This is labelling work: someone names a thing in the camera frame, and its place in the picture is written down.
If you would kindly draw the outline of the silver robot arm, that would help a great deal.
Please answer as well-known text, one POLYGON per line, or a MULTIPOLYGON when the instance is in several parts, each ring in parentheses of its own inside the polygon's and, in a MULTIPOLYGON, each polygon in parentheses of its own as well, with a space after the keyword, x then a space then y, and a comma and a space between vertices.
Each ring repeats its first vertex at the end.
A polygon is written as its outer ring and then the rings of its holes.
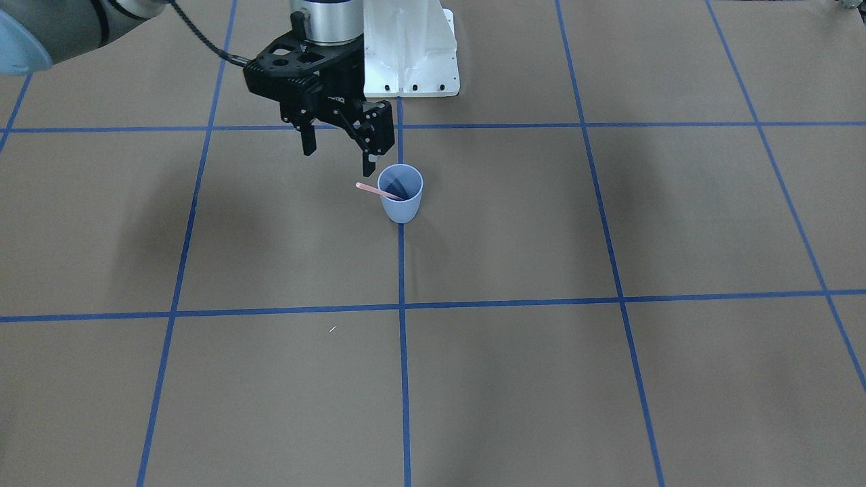
POLYGON ((395 143, 392 105, 364 94, 364 5, 292 1, 290 31, 254 58, 217 46, 177 1, 3 1, 2 72, 46 71, 105 47, 171 8, 207 48, 242 69, 249 92, 279 104, 279 116, 317 149, 315 122, 342 129, 359 147, 362 175, 395 143))

